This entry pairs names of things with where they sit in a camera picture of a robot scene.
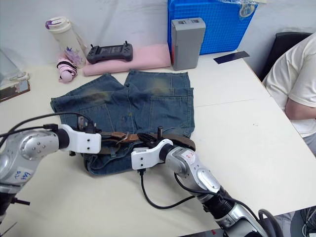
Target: white water bottle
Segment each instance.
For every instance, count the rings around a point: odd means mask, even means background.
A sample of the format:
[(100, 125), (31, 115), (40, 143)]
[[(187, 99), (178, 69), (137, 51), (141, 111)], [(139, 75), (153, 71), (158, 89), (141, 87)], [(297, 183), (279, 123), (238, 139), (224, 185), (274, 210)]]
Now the white water bottle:
[(46, 21), (45, 26), (58, 41), (61, 50), (69, 60), (78, 68), (84, 67), (85, 55), (78, 41), (80, 39), (73, 31), (69, 19), (63, 16), (54, 17)]

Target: white table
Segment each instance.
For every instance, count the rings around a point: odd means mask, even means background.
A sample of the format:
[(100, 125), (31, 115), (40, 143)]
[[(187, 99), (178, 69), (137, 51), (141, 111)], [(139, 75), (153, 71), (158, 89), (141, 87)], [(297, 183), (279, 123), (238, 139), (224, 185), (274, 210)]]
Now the white table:
[[(217, 65), (200, 57), (188, 70), (194, 87), (196, 129), (192, 139), (201, 161), (231, 196), (277, 215), (316, 205), (316, 159), (242, 59)], [(174, 72), (171, 69), (148, 70)], [(55, 65), (29, 68), (31, 91), (0, 103), (0, 132), (21, 120), (51, 113), (58, 97), (97, 76), (58, 82)], [(127, 73), (114, 74), (121, 83)], [(59, 123), (58, 117), (27, 124)], [(144, 176), (150, 198), (169, 205), (187, 197), (163, 165)], [(6, 237), (180, 236), (218, 228), (195, 199), (171, 210), (145, 201), (136, 171), (91, 176), (80, 156), (51, 154), (17, 195), (31, 206), (14, 204), (1, 230), (18, 224)]]

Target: blue plastic crate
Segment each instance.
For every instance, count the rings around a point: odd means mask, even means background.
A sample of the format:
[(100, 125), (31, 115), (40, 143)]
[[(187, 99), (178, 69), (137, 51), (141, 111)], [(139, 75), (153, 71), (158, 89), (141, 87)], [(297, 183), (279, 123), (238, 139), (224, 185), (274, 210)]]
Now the blue plastic crate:
[(206, 24), (200, 54), (237, 49), (255, 12), (248, 17), (240, 18), (239, 10), (238, 4), (216, 0), (168, 0), (169, 49), (171, 49), (171, 20), (194, 17), (201, 17)]

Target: white wall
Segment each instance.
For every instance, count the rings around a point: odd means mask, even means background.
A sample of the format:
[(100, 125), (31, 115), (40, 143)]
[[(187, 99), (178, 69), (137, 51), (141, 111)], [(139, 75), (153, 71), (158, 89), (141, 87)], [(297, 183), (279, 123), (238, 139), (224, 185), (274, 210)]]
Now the white wall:
[[(45, 28), (51, 17), (68, 17), (87, 45), (134, 46), (166, 42), (167, 0), (0, 0), (0, 47), (19, 66), (56, 61), (58, 44)], [(257, 9), (239, 46), (259, 73), (285, 29), (316, 32), (316, 0), (268, 0)]]

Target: denim shorts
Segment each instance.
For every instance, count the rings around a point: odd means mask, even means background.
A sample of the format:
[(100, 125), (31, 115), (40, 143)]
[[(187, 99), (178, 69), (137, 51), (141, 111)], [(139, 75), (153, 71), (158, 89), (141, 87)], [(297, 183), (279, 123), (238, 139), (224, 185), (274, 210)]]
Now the denim shorts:
[[(79, 112), (89, 116), (105, 132), (156, 133), (190, 137), (194, 130), (193, 88), (188, 73), (130, 71), (122, 85), (110, 74), (51, 99), (54, 112)], [(77, 126), (73, 115), (61, 115), (61, 122)], [(122, 143), (120, 150), (102, 143), (110, 155), (84, 155), (87, 170), (106, 175), (131, 169), (130, 153), (142, 142)]]

